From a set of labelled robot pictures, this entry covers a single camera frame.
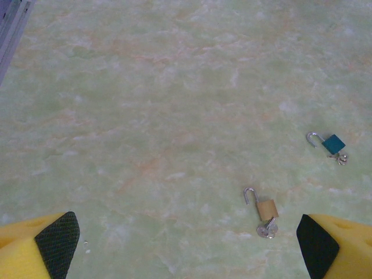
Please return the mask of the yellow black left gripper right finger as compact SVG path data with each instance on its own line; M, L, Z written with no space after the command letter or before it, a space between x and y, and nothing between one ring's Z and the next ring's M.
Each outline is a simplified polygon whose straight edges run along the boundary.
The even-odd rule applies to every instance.
M304 214L296 230L311 279L372 279L372 226Z

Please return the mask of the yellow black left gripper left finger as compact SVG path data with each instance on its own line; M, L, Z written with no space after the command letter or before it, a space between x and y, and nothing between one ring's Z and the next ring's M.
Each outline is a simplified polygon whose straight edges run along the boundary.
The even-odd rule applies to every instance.
M66 279L79 237L74 212L0 227L0 279Z

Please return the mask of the gold padlock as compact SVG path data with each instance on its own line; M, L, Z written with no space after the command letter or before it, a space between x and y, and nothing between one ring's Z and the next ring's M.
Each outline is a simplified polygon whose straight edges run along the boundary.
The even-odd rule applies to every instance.
M267 221L271 218L275 217L278 218L279 214L276 208L276 204L273 199L269 199L266 201L261 201L259 199L259 196L254 188L246 187L244 189L244 200L245 203L248 205L250 204L249 198L248 198L248 192L251 192L254 199L255 199L255 205L257 208L257 212L259 214L259 217L261 221Z

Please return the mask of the aluminium side rail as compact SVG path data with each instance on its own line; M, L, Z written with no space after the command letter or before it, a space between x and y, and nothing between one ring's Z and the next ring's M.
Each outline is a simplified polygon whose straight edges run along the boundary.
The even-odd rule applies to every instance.
M0 86L36 0L0 0Z

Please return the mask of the teal padlock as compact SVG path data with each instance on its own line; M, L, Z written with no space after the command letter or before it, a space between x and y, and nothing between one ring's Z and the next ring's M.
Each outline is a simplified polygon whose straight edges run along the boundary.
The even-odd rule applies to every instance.
M307 133L306 140L314 148L317 147L317 144L313 141L314 137L320 141L322 146L325 147L331 155L338 154L346 146L345 143L335 134L324 139L318 133L312 131Z

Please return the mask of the silver keys of gold padlock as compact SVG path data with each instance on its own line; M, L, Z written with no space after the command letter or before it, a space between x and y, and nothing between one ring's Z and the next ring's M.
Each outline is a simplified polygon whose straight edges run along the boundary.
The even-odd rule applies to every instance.
M276 218L272 217L267 222L259 225L256 229L258 235L262 238L272 239L278 232L278 226L276 225Z

